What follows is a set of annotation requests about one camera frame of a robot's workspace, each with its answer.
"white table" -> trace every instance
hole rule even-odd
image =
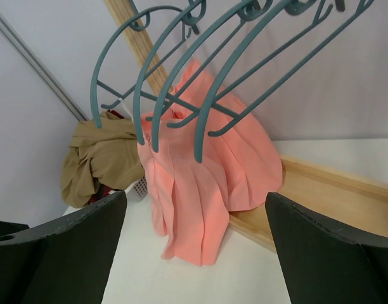
[[[388,182],[388,139],[275,144],[281,154]],[[290,303],[275,254],[228,230],[213,266],[163,260],[167,238],[155,234],[151,214],[148,197],[128,203],[103,304]]]

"white surface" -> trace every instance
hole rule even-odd
[[[282,154],[388,182],[388,139],[275,145]],[[228,230],[213,266],[163,260],[167,238],[155,234],[151,215],[148,197],[128,204],[103,304],[290,303],[275,254]]]
[[[76,123],[0,33],[0,220],[34,226],[63,214],[61,165]]]
[[[187,0],[135,0],[139,10],[160,4],[184,8]],[[201,33],[218,16],[239,0],[207,1],[207,13],[200,21]],[[318,2],[301,16],[280,13],[253,41],[228,75],[226,83],[235,80],[256,62],[300,32],[313,19]],[[325,7],[333,1],[327,1]],[[358,0],[346,2],[346,12],[334,9],[318,28],[308,33],[290,49],[278,56],[261,72],[254,74],[236,90],[251,103],[278,80],[303,56],[307,55],[344,19],[352,15]],[[0,0],[0,11],[16,28],[43,63],[91,116],[89,83],[98,55],[116,26],[102,0]],[[155,42],[174,12],[152,14],[148,28]],[[227,22],[196,52],[204,60],[236,26]],[[236,45],[255,22],[225,47],[209,70],[217,73]],[[160,50],[166,50],[180,39],[179,27]],[[123,91],[136,81],[139,68],[120,38],[103,64],[100,79]],[[165,63],[170,70],[174,56]],[[99,90],[100,101],[115,100]],[[143,111],[152,103],[143,105]],[[273,139],[324,139],[388,137],[388,0],[376,0],[348,29],[320,54],[298,71],[283,87],[261,104],[255,115]]]

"metal strip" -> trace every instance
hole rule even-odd
[[[50,71],[41,63],[39,58],[30,50],[25,41],[0,13],[0,31],[8,38],[12,45],[29,62],[34,70],[42,77],[47,85],[55,92],[63,104],[73,113],[78,120],[87,120],[87,116],[79,109],[68,92],[53,77]]]

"wooden pole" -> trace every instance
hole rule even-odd
[[[118,26],[121,26],[126,20],[136,14],[135,7],[129,0],[104,0],[104,3]],[[148,32],[146,30],[135,32],[131,28],[127,28],[122,34],[129,48],[134,53],[138,65],[142,67],[153,47]],[[154,67],[158,62],[159,57],[156,54],[150,63],[149,69]],[[160,93],[166,79],[167,73],[162,65],[147,78],[149,86],[155,95]]]

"white wall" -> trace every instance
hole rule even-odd
[[[0,33],[0,220],[33,226],[63,215],[61,165],[76,123]]]
[[[104,2],[0,0],[0,12],[91,118],[91,76],[101,50],[117,30]],[[118,39],[104,61],[100,80],[124,93],[134,85],[138,73],[138,64],[126,42]],[[98,98],[101,103],[116,100],[101,88]],[[144,105],[143,110],[150,110],[152,104],[149,105]]]
[[[136,0],[139,10],[158,4],[184,8],[187,0]],[[205,30],[238,0],[207,1],[201,20]],[[335,10],[319,28],[288,49],[242,84],[235,92],[251,103],[271,84],[351,16],[358,0],[346,2],[347,11]],[[281,13],[259,34],[228,75],[230,83],[312,20],[318,3],[307,13],[291,17]],[[0,0],[0,10],[63,84],[84,112],[89,114],[89,81],[95,61],[116,26],[102,0]],[[175,13],[153,14],[149,32],[155,41]],[[237,24],[219,29],[195,54],[203,60]],[[212,62],[217,73],[253,23],[226,46]],[[178,41],[179,30],[170,41]],[[172,47],[166,42],[160,54]],[[139,72],[125,42],[119,39],[103,67],[103,79],[114,87],[128,88]],[[166,64],[167,70],[172,63]],[[113,97],[100,93],[100,100]],[[254,112],[274,139],[388,137],[388,0],[372,7],[319,55],[278,89]]]

